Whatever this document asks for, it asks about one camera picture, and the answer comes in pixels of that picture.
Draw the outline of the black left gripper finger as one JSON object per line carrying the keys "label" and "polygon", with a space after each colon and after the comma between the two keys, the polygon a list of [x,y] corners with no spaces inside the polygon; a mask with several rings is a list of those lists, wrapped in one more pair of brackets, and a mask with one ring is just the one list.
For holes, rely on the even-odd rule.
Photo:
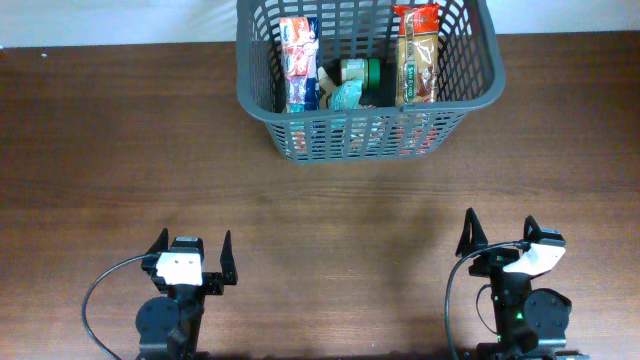
{"label": "black left gripper finger", "polygon": [[167,228],[163,228],[151,247],[146,251],[146,255],[156,256],[169,249],[169,233]]}
{"label": "black left gripper finger", "polygon": [[232,250],[231,231],[225,234],[223,247],[220,254],[220,265],[224,285],[236,285],[238,283],[238,273]]}

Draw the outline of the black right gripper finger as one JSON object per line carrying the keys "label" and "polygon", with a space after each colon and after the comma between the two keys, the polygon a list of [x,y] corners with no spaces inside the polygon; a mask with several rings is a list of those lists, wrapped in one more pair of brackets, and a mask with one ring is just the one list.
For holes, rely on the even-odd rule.
{"label": "black right gripper finger", "polygon": [[532,215],[525,218],[523,240],[528,243],[538,243],[540,241],[540,227]]}
{"label": "black right gripper finger", "polygon": [[458,242],[455,256],[462,258],[488,246],[487,237],[481,227],[473,208],[465,212],[462,234]]}

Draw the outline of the grey plastic basket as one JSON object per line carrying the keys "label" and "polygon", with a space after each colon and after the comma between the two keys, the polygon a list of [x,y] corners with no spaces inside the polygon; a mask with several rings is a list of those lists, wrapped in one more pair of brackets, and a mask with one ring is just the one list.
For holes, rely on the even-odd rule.
{"label": "grey plastic basket", "polygon": [[[395,104],[395,48],[401,20],[392,1],[240,1],[237,4],[237,96],[263,122],[280,153],[297,164],[416,158],[434,151],[470,112],[496,101],[506,82],[485,0],[439,6],[437,99]],[[366,108],[289,113],[279,21],[318,21],[318,62],[333,77],[347,58],[382,62],[379,90]]]}

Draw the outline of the teal wet wipes packet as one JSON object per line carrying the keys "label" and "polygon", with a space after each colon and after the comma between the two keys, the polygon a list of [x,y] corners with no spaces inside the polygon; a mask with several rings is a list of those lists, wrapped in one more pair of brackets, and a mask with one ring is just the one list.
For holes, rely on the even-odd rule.
{"label": "teal wet wipes packet", "polygon": [[334,111],[359,109],[362,93],[363,81],[361,79],[348,80],[331,93],[328,108]]}

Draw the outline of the green lidded spice jar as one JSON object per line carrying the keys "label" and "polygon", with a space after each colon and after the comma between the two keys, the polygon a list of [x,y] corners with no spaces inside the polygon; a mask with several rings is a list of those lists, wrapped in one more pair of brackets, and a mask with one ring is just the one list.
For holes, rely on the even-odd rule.
{"label": "green lidded spice jar", "polygon": [[358,80],[364,91],[376,91],[381,83],[381,61],[377,58],[354,58],[340,61],[341,81]]}

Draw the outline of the beige snack bag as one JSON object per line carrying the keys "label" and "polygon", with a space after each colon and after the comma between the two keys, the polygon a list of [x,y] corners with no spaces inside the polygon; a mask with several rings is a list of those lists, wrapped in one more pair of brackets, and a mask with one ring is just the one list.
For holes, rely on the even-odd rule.
{"label": "beige snack bag", "polygon": [[327,110],[333,92],[338,88],[333,79],[323,67],[317,69],[317,80],[319,84],[319,109]]}

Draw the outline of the red spaghetti pasta package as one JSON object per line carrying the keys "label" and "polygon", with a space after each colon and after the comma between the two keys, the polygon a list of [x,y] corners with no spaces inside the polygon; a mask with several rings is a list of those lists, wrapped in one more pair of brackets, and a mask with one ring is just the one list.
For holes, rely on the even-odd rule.
{"label": "red spaghetti pasta package", "polygon": [[395,106],[437,100],[438,4],[394,5],[400,18],[396,44]]}

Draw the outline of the Kleenex tissue multipack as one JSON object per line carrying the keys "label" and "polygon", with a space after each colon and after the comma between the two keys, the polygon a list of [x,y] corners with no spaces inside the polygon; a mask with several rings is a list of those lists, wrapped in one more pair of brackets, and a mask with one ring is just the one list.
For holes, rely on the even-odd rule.
{"label": "Kleenex tissue multipack", "polygon": [[281,65],[285,78],[285,113],[303,113],[319,109],[317,79],[319,51],[316,17],[282,17]]}

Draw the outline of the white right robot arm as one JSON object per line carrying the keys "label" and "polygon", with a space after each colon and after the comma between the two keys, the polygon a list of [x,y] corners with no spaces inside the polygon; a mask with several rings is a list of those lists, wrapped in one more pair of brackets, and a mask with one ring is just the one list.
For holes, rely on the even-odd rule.
{"label": "white right robot arm", "polygon": [[487,278],[491,290],[496,341],[476,346],[478,359],[554,359],[566,346],[572,302],[549,288],[534,289],[533,279],[550,272],[566,252],[560,232],[524,221],[520,240],[491,245],[475,211],[466,210],[455,256],[459,258],[447,281],[450,301],[457,270],[467,260],[472,277]]}

